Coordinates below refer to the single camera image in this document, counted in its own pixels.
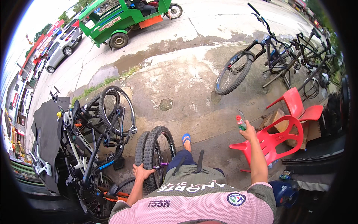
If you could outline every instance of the red chair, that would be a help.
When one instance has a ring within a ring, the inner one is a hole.
[[[284,102],[286,103],[290,115],[294,116],[299,121],[318,120],[321,117],[323,106],[314,105],[314,106],[310,106],[305,110],[303,108],[301,96],[298,93],[296,87],[286,91],[282,97],[278,98],[273,103],[268,105],[266,109],[281,100],[284,100]]]
[[[275,126],[276,124],[284,121],[284,120],[288,120],[289,121],[289,125],[287,127],[287,129],[284,132],[279,132],[276,134],[269,134],[267,132],[268,129],[270,129],[271,127]],[[295,134],[289,134],[290,130],[292,129],[293,125],[296,125],[297,129],[298,129],[298,135]],[[287,116],[283,116],[281,118],[279,118],[277,121],[273,122],[272,124],[270,124],[269,126],[265,127],[264,129],[262,129],[261,131],[259,131],[256,134],[258,141],[260,142],[260,146],[262,149],[263,154],[265,155],[266,158],[266,163],[267,165],[269,165],[270,163],[272,163],[273,161],[275,161],[276,159],[282,158],[284,156],[290,155],[292,153],[297,152],[303,142],[303,128],[301,123],[298,121],[297,118],[287,115]],[[287,152],[284,153],[280,153],[277,154],[276,152],[276,146],[282,142],[284,142],[287,139],[294,139],[297,141],[297,145],[291,149],[288,150]],[[241,150],[247,160],[248,165],[250,166],[250,162],[251,162],[251,145],[249,143],[249,141],[245,141],[242,143],[238,143],[238,144],[231,144],[229,146],[232,149],[238,149]],[[241,172],[245,171],[245,172],[250,172],[250,170],[240,170]]]

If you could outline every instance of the foot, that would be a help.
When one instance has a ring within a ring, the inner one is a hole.
[[[190,137],[185,136],[183,139],[183,146],[186,150],[188,150],[190,153],[192,152],[191,144],[190,144]]]

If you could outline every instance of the bicycle grip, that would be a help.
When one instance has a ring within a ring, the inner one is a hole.
[[[250,3],[247,3],[247,4],[250,6],[250,8],[252,8],[252,10],[254,12],[256,12],[258,15],[260,15],[260,13],[255,9],[255,7],[253,7]]]

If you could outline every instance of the grass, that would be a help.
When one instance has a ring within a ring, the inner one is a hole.
[[[130,77],[131,75],[133,75],[133,73],[138,71],[139,69],[140,69],[139,66],[135,66],[135,67],[130,68],[127,72],[124,72],[124,73],[120,74],[119,76],[107,77],[107,78],[105,78],[103,80],[103,82],[98,83],[96,86],[91,86],[90,88],[84,89],[83,93],[81,95],[75,96],[74,98],[72,98],[71,103],[74,104],[74,102],[76,100],[80,100],[82,98],[85,98],[91,92],[96,91],[101,87],[107,86],[108,84],[110,84],[113,81],[120,80],[120,79],[123,79],[123,78],[126,79],[126,78]]]

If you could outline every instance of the white car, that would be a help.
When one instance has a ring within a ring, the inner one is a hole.
[[[23,114],[25,117],[27,117],[27,115],[29,114],[29,107],[30,107],[30,102],[31,102],[31,98],[34,95],[34,90],[33,89],[27,89],[26,91],[26,95],[24,97],[24,111]]]
[[[42,70],[45,67],[47,60],[46,59],[42,59],[39,64],[37,65],[37,68],[35,70],[35,79],[38,79],[42,73]]]

